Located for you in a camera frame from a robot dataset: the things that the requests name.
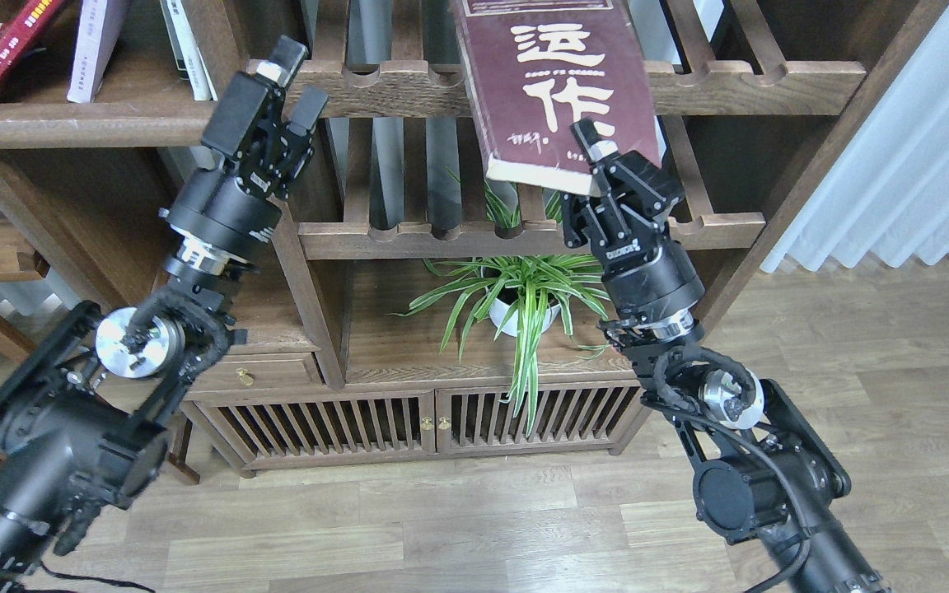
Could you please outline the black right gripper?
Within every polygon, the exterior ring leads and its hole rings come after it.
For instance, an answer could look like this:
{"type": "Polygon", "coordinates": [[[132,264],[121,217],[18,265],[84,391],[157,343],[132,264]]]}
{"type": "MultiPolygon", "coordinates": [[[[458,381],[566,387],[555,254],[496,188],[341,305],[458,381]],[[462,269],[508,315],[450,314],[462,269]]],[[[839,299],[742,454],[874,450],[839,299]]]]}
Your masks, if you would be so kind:
{"type": "Polygon", "coordinates": [[[618,327],[692,330],[690,311],[704,296],[704,286],[688,253],[671,239],[666,220],[671,207],[685,199],[683,185],[640,152],[619,153],[591,118],[573,123],[570,131],[591,166],[582,175],[602,170],[610,191],[601,198],[562,195],[565,243],[590,247],[601,263],[618,327]]]}

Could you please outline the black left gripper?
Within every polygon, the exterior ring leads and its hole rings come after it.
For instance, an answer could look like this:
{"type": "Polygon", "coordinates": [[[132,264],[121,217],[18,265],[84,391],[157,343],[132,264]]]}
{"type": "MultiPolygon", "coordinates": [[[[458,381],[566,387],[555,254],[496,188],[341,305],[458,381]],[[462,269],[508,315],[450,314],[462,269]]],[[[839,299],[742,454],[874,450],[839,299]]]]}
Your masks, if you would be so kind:
{"type": "Polygon", "coordinates": [[[235,72],[227,84],[201,134],[201,145],[225,159],[196,170],[165,214],[182,237],[177,265],[249,266],[270,243],[280,219],[270,199],[287,197],[329,100],[327,91],[306,86],[280,124],[285,91],[308,55],[304,44],[280,36],[253,74],[235,72]]]}

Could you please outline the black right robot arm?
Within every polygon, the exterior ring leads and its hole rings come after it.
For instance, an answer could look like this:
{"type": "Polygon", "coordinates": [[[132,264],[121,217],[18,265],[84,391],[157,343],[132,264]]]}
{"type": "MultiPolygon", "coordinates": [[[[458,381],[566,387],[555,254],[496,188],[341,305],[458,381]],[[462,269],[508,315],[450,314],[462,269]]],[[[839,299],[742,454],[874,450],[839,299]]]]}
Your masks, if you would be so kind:
{"type": "Polygon", "coordinates": [[[592,187],[563,196],[564,239],[590,246],[617,316],[600,329],[632,364],[643,405],[673,424],[693,476],[698,519],[728,543],[759,540],[777,563],[766,591],[885,592],[881,574],[832,513],[851,481],[777,382],[701,345],[692,308],[704,295],[667,215],[682,185],[594,121],[573,124],[592,187]]]}

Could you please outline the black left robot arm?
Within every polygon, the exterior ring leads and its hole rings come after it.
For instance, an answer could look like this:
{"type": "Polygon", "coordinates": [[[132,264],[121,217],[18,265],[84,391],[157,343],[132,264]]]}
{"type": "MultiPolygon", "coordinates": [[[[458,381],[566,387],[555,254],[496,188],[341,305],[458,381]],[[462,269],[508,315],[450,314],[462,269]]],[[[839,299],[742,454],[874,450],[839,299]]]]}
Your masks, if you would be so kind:
{"type": "Polygon", "coordinates": [[[103,507],[131,506],[168,458],[168,422],[189,388],[244,338],[233,299],[327,102],[312,87],[283,116],[307,55],[283,36],[231,79],[201,135],[222,160],[162,213],[182,240],[168,282],[110,314],[82,301],[0,387],[0,592],[23,591],[46,549],[75,549],[103,507]]]}

